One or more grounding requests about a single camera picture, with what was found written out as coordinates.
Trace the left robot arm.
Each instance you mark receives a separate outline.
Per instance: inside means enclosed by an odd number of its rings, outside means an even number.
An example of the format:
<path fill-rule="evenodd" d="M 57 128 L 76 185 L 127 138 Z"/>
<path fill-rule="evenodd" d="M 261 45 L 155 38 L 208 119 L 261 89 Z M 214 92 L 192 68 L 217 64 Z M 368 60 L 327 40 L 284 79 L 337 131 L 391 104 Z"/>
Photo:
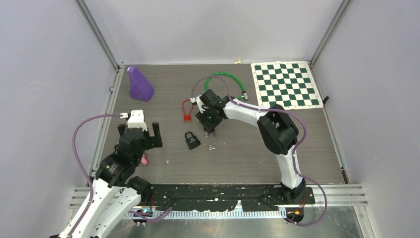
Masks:
<path fill-rule="evenodd" d="M 143 126 L 119 125 L 119 143 L 100 163 L 92 191 L 59 238 L 105 238 L 136 205 L 152 201 L 152 185 L 134 176 L 146 150 L 162 147 L 159 123 L 151 136 Z"/>

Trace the black Kaijing padlock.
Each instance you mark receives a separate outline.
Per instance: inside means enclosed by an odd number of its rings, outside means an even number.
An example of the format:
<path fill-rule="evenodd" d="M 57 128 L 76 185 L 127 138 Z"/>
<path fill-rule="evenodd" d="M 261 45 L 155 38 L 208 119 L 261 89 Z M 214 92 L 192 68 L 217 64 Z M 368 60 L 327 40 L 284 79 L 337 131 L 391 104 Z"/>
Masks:
<path fill-rule="evenodd" d="M 199 141 L 199 139 L 191 131 L 186 132 L 184 137 L 185 137 L 187 146 L 190 150 L 195 149 L 201 145 L 201 142 Z"/>

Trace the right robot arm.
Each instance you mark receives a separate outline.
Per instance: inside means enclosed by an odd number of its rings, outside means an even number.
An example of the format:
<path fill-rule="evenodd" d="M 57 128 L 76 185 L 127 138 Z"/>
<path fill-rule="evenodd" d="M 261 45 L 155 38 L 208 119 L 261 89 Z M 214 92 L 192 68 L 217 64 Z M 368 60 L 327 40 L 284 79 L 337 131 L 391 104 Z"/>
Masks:
<path fill-rule="evenodd" d="M 196 118 L 207 134 L 214 133 L 225 119 L 235 119 L 257 127 L 266 148 L 278 161 L 281 172 L 281 194 L 288 203 L 296 203 L 303 196 L 306 180 L 300 175 L 297 159 L 294 158 L 299 130 L 290 115 L 280 105 L 257 108 L 255 105 L 221 98 L 212 90 L 190 98 L 197 105 Z"/>

